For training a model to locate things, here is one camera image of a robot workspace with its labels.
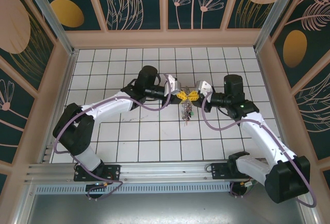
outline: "white tile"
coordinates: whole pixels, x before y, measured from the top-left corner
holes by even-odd
[[[88,89],[105,89],[107,76],[91,76],[89,78]]]
[[[225,159],[228,159],[233,153],[244,151],[242,139],[222,139]]]
[[[212,77],[211,73],[195,73],[195,85],[198,81],[207,81],[209,84],[212,85]]]
[[[78,106],[84,105],[86,92],[86,90],[70,90],[67,99],[67,105],[71,103],[76,103]]]
[[[160,111],[160,121],[178,121],[179,110],[177,105],[169,105]]]
[[[126,49],[112,49],[110,55],[110,61],[125,61]]]
[[[223,111],[224,113],[228,114],[228,112],[227,112],[227,110],[225,108],[221,108],[221,111]],[[219,110],[218,110],[218,116],[219,116],[219,120],[232,120],[230,117],[224,115]]]
[[[249,87],[243,87],[245,99],[252,100]]]
[[[96,154],[103,162],[116,162],[118,143],[97,143]]]
[[[87,89],[89,76],[73,76],[70,90]]]
[[[191,59],[191,49],[190,48],[176,48],[175,58],[180,59]]]
[[[97,142],[98,140],[98,131],[100,130],[100,125],[94,125],[91,142]]]
[[[109,62],[93,62],[91,75],[106,75]]]
[[[179,140],[180,129],[179,122],[160,122],[161,140]]]
[[[181,146],[180,141],[160,141],[161,161],[180,161]]]
[[[239,59],[239,58],[241,58],[240,54],[239,54],[239,50],[238,50],[237,47],[224,47],[223,52],[225,54],[225,59],[230,59],[230,58]]]
[[[241,58],[256,58],[253,47],[240,47]]]
[[[182,112],[183,112],[183,110],[184,110],[183,106],[182,105],[179,105],[179,117],[180,117],[180,120],[183,120],[182,119]],[[191,115],[190,121],[194,121],[194,120],[199,120],[199,116],[198,116],[197,107],[192,106],[192,115]]]
[[[124,87],[127,86],[129,83],[131,83],[132,80],[137,79],[137,78],[138,78],[138,74],[125,75]]]
[[[260,71],[257,59],[242,59],[245,72],[258,72]]]
[[[107,89],[121,89],[124,85],[124,75],[110,75],[107,77]]]
[[[207,48],[209,59],[224,59],[222,47],[208,47]]]
[[[140,141],[159,140],[159,122],[140,123]]]
[[[159,72],[160,73],[176,73],[175,61],[174,60],[159,61]]]
[[[201,140],[181,141],[182,160],[198,161],[203,159]]]
[[[194,74],[193,73],[179,73],[177,80],[181,82],[181,87],[195,87]]]
[[[140,142],[139,161],[159,161],[159,141]]]
[[[140,120],[140,107],[135,108],[129,112],[121,114],[120,122],[138,122]]]
[[[270,102],[258,102],[255,103],[255,105],[259,108],[263,118],[274,118],[274,113]]]
[[[201,108],[198,108],[198,114],[199,114],[200,120],[203,120]],[[207,120],[218,120],[217,109],[215,107],[212,107],[211,112],[205,113],[205,117]]]
[[[262,150],[257,146],[253,139],[243,139],[244,149],[254,158],[265,158]]]
[[[180,134],[182,140],[200,139],[200,124],[199,121],[189,121],[185,126],[185,121],[180,121]]]
[[[159,71],[159,61],[143,61],[142,67],[145,67],[146,65],[152,66]]]
[[[108,62],[110,60],[110,53],[111,53],[110,49],[95,50],[94,62],[99,62],[99,61]]]
[[[85,104],[89,105],[89,104],[99,102],[100,100],[103,100],[104,92],[105,92],[105,90],[88,90]]]
[[[142,61],[127,61],[125,74],[138,74],[142,70]]]
[[[264,86],[263,78],[260,72],[246,72],[247,83],[249,86]]]
[[[120,123],[119,141],[137,141],[139,139],[139,123]]]
[[[211,72],[227,72],[227,65],[225,60],[210,60]]]
[[[246,75],[245,72],[230,72],[230,75],[239,75],[243,79],[243,86],[247,87],[248,86],[248,81],[246,80]]]
[[[159,60],[158,48],[143,49],[143,60]]]
[[[217,120],[208,121],[213,127],[219,128],[219,122]],[[202,139],[220,139],[220,131],[210,129],[204,121],[200,121],[201,137]]]
[[[221,139],[202,140],[204,160],[223,160]]]
[[[206,60],[193,60],[193,65],[195,73],[210,72],[210,65]]]
[[[146,105],[150,108],[159,108],[159,105]],[[159,111],[150,111],[145,108],[141,108],[141,116],[140,116],[141,122],[147,122],[147,121],[159,121]]]
[[[126,60],[142,60],[142,49],[127,49]]]
[[[60,143],[57,144],[58,151],[67,151],[66,148]],[[73,159],[69,153],[62,153],[53,155],[52,163],[72,163]]]
[[[277,127],[277,123],[275,119],[265,119],[266,124],[268,127],[274,132],[276,136],[279,136],[279,131]]]
[[[92,62],[76,63],[73,75],[90,75],[92,69]]]
[[[191,49],[192,59],[208,59],[205,47],[195,47]]]
[[[174,48],[160,48],[159,49],[159,59],[160,60],[174,60],[175,59]]]
[[[231,125],[234,122],[235,121],[233,121],[233,120],[220,120],[219,121],[221,128]],[[225,139],[225,138],[241,138],[242,136],[241,136],[241,132],[240,132],[238,125],[234,125],[233,127],[222,130],[221,137],[223,139]]]
[[[118,142],[118,162],[138,161],[138,142]]]
[[[99,142],[118,141],[119,124],[118,123],[101,123],[98,133]]]
[[[244,72],[242,60],[226,59],[228,72]]]
[[[124,61],[120,62],[110,62],[108,75],[124,74],[125,73],[125,63]]]
[[[224,86],[224,77],[228,73],[212,73],[212,80],[214,87],[223,87]]]
[[[192,73],[192,61],[191,60],[177,60],[176,61],[176,71],[178,73]]]
[[[253,101],[269,101],[265,87],[250,87]]]
[[[95,50],[79,50],[77,62],[92,62]]]

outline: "grout line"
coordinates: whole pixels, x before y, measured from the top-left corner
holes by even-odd
[[[192,48],[190,48],[190,52],[191,52],[191,63],[192,63],[192,73],[194,75],[194,83],[195,83],[195,87],[196,87],[196,79],[195,79],[195,71],[194,71],[194,63],[193,63],[193,57],[192,57]],[[201,149],[202,149],[202,159],[204,160],[204,153],[203,153],[203,143],[202,143],[202,131],[201,131],[201,124],[200,124],[200,114],[198,112],[198,109],[197,109],[197,116],[198,116],[198,126],[200,128],[200,140],[201,140]]]
[[[209,67],[210,67],[210,72],[211,72],[212,70],[211,70],[210,60],[208,60],[208,65],[209,65]],[[213,77],[212,77],[212,73],[211,73],[211,81],[212,81],[212,86],[213,86]],[[219,128],[220,128],[220,119],[219,119],[219,113],[218,113],[218,110],[217,110],[217,109],[216,109],[216,112],[217,112],[218,124],[219,124]],[[219,133],[220,133],[220,141],[221,141],[221,145],[222,145],[223,158],[225,158],[225,149],[224,149],[224,147],[223,147],[221,131],[219,131]]]

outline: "wire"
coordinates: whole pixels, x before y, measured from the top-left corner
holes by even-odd
[[[292,158],[287,154],[287,152],[285,151],[285,149],[283,148],[283,146],[278,142],[276,136],[273,134],[273,132],[271,132],[266,126],[264,126],[262,123],[256,121],[256,120],[253,120],[253,119],[241,119],[241,120],[238,120],[224,128],[216,128],[216,127],[213,127],[209,122],[208,120],[206,119],[206,116],[205,116],[205,111],[204,111],[204,108],[205,108],[205,104],[206,104],[206,100],[207,98],[211,95],[212,93],[209,92],[203,102],[202,102],[202,116],[203,116],[203,119],[204,119],[204,122],[205,124],[212,130],[216,130],[216,131],[222,131],[222,130],[225,130],[225,129],[228,129],[232,126],[235,126],[237,124],[240,124],[240,123],[244,123],[244,122],[251,122],[251,123],[254,123],[254,124],[257,124],[260,128],[264,129],[269,135],[270,137],[274,140],[274,142],[277,144],[278,148],[281,150],[281,152],[285,155],[285,157],[290,161],[291,165],[293,166],[293,168],[296,170],[296,172],[298,173],[298,175],[301,177],[301,179],[303,180],[303,182],[305,183],[307,189],[309,190],[310,194],[311,194],[311,197],[313,199],[313,204],[308,204],[306,202],[303,202],[301,201],[300,199],[296,199],[297,202],[301,203],[302,205],[306,206],[306,207],[309,207],[309,208],[315,208],[316,207],[316,195],[314,193],[314,191],[312,190],[311,186],[309,185],[307,179],[305,178],[305,176],[303,175],[303,173],[299,170],[299,168],[297,167],[297,165],[295,164],[295,162],[292,160]]]
[[[229,117],[229,115],[228,115],[227,113],[225,113],[224,111],[222,111],[220,107],[218,107],[218,110],[219,110],[223,115],[226,115],[227,117]]]
[[[167,83],[168,83],[168,87],[169,87],[169,91],[170,91],[170,89],[171,89],[171,84],[170,84],[170,81],[169,81],[169,77],[168,77],[168,75],[167,74],[164,74],[164,76],[165,76],[165,78],[166,78],[166,80],[167,80]],[[89,111],[91,111],[91,110],[94,110],[95,108],[97,108],[97,107],[99,107],[99,106],[102,106],[102,105],[104,105],[104,104],[106,104],[106,103],[109,103],[109,102],[111,102],[111,101],[118,101],[118,100],[120,100],[120,99],[128,99],[128,100],[131,100],[131,101],[133,101],[134,103],[136,103],[137,105],[139,105],[139,106],[141,106],[141,107],[143,107],[143,108],[145,108],[145,109],[147,109],[147,110],[149,110],[149,111],[160,111],[160,110],[162,110],[162,109],[164,109],[165,107],[167,107],[168,106],[168,104],[170,103],[170,99],[171,99],[171,93],[168,93],[168,97],[167,97],[167,99],[166,99],[166,102],[165,102],[165,104],[162,106],[162,107],[160,107],[160,108],[157,108],[157,109],[153,109],[153,108],[149,108],[149,107],[147,107],[147,106],[145,106],[145,105],[143,105],[143,104],[141,104],[141,103],[139,103],[138,101],[136,101],[136,100],[134,100],[134,99],[132,99],[132,98],[129,98],[129,97],[126,97],[126,96],[118,96],[118,97],[113,97],[113,98],[110,98],[110,99],[106,99],[106,100],[104,100],[104,101],[102,101],[102,102],[100,102],[100,103],[98,103],[98,104],[96,104],[96,105],[94,105],[94,106],[92,106],[92,107],[90,107],[90,108],[88,108],[88,109],[86,109],[86,110],[84,110],[84,111],[82,111],[82,112],[79,112],[77,115],[75,115],[73,118],[71,118],[67,123],[66,123],[66,125],[64,125],[64,127],[61,129],[61,131],[59,132],[59,134],[57,135],[57,137],[56,137],[56,139],[55,139],[55,143],[54,143],[54,153],[57,153],[57,154],[63,154],[63,153],[70,153],[70,152],[68,152],[68,151],[58,151],[57,150],[57,144],[58,144],[58,142],[59,142],[59,140],[60,140],[60,138],[62,137],[62,135],[64,134],[64,132],[66,131],[66,129],[73,123],[73,121],[75,121],[77,118],[79,118],[80,116],[82,116],[82,115],[84,115],[84,114],[86,114],[87,112],[89,112]],[[103,179],[103,178],[101,178],[101,177],[99,177],[99,176],[97,176],[97,175],[95,175],[95,174],[93,174],[92,172],[90,172],[75,156],[73,156],[72,154],[71,154],[71,157],[76,161],[76,162],[78,162],[79,164],[80,164],[80,166],[89,174],[89,175],[91,175],[92,177],[94,177],[94,178],[96,178],[96,179],[99,179],[99,180],[101,180],[101,181],[104,181],[104,182],[107,182],[107,183],[119,183],[119,185],[117,186],[117,187],[115,187],[112,191],[110,191],[109,193],[107,193],[107,194],[104,194],[104,195],[102,195],[102,196],[100,196],[98,199],[99,200],[101,200],[101,199],[104,199],[104,198],[106,198],[106,197],[108,197],[108,196],[110,196],[113,192],[115,192],[120,186],[122,186],[123,185],[123,182],[122,181],[120,181],[120,180],[109,180],[109,179]],[[89,196],[89,193],[90,193],[90,191],[92,190],[92,189],[97,189],[97,188],[101,188],[102,186],[96,186],[96,187],[93,187],[93,188],[91,188],[89,191],[88,191],[88,196]]]

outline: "purple cable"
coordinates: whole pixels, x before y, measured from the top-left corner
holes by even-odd
[[[303,180],[303,182],[305,183],[306,187],[308,188],[310,194],[311,194],[311,197],[313,199],[313,204],[308,204],[306,202],[303,202],[301,201],[300,199],[296,199],[297,202],[301,203],[302,205],[306,206],[306,207],[309,207],[309,208],[315,208],[316,207],[316,195],[314,193],[314,191],[312,190],[312,188],[310,187],[309,183],[307,182],[307,179],[305,178],[305,176],[303,175],[303,173],[299,170],[299,168],[297,167],[297,165],[294,163],[294,161],[291,159],[291,157],[286,153],[286,151],[284,150],[284,148],[282,147],[282,145],[278,142],[277,138],[273,135],[273,133],[266,127],[264,126],[262,123],[256,121],[256,120],[253,120],[253,119],[243,119],[243,120],[239,120],[239,121],[236,121],[224,128],[216,128],[216,127],[213,127],[209,122],[208,120],[206,119],[206,116],[205,116],[205,104],[206,104],[206,100],[208,98],[208,96],[210,96],[212,93],[209,92],[204,100],[203,100],[203,103],[202,103],[202,116],[203,116],[203,119],[204,119],[204,122],[206,123],[206,125],[212,129],[212,130],[216,130],[216,131],[222,131],[222,130],[226,130],[232,126],[235,126],[239,123],[244,123],[244,122],[251,122],[251,123],[255,123],[257,125],[259,125],[261,128],[263,128],[270,136],[271,138],[274,140],[274,142],[277,144],[278,148],[282,151],[282,153],[285,155],[285,157],[290,161],[290,163],[292,164],[293,168],[296,170],[296,172],[299,174],[299,176],[301,177],[301,179]]]
[[[166,78],[166,81],[167,81],[167,83],[168,83],[168,87],[169,87],[169,91],[170,91],[170,89],[171,89],[171,84],[170,84],[170,81],[169,81],[169,77],[168,77],[167,74],[164,74],[164,76],[165,76],[165,78]],[[101,105],[104,105],[104,104],[106,104],[106,103],[108,103],[108,102],[111,102],[111,101],[113,101],[113,100],[120,100],[120,99],[128,99],[128,100],[131,100],[131,101],[133,101],[134,103],[136,103],[137,105],[139,105],[139,106],[141,106],[141,107],[143,107],[143,108],[145,108],[145,109],[147,109],[147,110],[149,110],[149,111],[161,111],[161,110],[163,110],[165,107],[167,107],[167,105],[170,103],[171,94],[170,94],[170,93],[168,94],[168,97],[167,97],[167,99],[166,99],[165,104],[164,104],[162,107],[157,108],[157,109],[149,108],[149,107],[145,106],[144,104],[141,104],[141,103],[139,103],[138,101],[136,101],[136,100],[134,100],[134,99],[132,99],[132,98],[129,98],[129,97],[126,97],[126,96],[118,96],[118,97],[113,97],[113,98],[110,98],[110,99],[106,99],[106,100],[104,100],[104,101],[102,101],[102,102],[100,102],[100,103],[98,103],[98,104],[96,104],[96,105],[94,105],[94,106],[92,106],[92,107],[90,107],[90,108],[88,108],[88,109],[86,109],[86,110],[84,110],[84,111],[78,113],[78,114],[75,115],[72,119],[70,119],[70,120],[66,123],[66,125],[64,125],[64,127],[61,129],[61,131],[60,131],[59,134],[57,135],[57,137],[56,137],[56,139],[55,139],[55,143],[54,143],[54,153],[57,153],[57,154],[70,153],[70,152],[68,152],[68,151],[58,151],[58,150],[57,150],[57,144],[58,144],[60,138],[62,137],[63,133],[65,132],[65,130],[70,126],[70,124],[73,123],[73,121],[75,121],[75,120],[76,120],[77,118],[79,118],[80,116],[84,115],[85,113],[87,113],[87,112],[89,112],[89,111],[91,111],[91,110],[93,110],[93,109],[95,109],[95,108],[97,108],[97,107],[99,107],[99,106],[101,106]],[[107,193],[107,194],[102,195],[101,197],[99,197],[99,198],[98,198],[99,200],[108,197],[108,196],[111,195],[113,192],[115,192],[120,186],[123,185],[123,182],[122,182],[122,181],[103,179],[103,178],[100,178],[100,177],[96,176],[95,174],[93,174],[92,172],[90,172],[87,168],[85,168],[85,166],[82,165],[81,162],[80,162],[75,156],[71,155],[71,157],[72,157],[76,162],[78,162],[78,163],[80,164],[80,166],[81,166],[81,167],[82,167],[82,168],[83,168],[83,169],[84,169],[89,175],[91,175],[92,177],[94,177],[94,178],[96,178],[96,179],[99,179],[99,180],[101,180],[101,181],[105,181],[105,182],[107,182],[107,183],[119,183],[119,185],[118,185],[116,188],[114,188],[111,192],[109,192],[109,193]],[[91,189],[87,192],[87,196],[90,198],[89,193],[90,193],[92,190],[97,189],[97,188],[103,188],[103,187],[104,187],[104,186],[96,186],[96,187],[91,188]]]

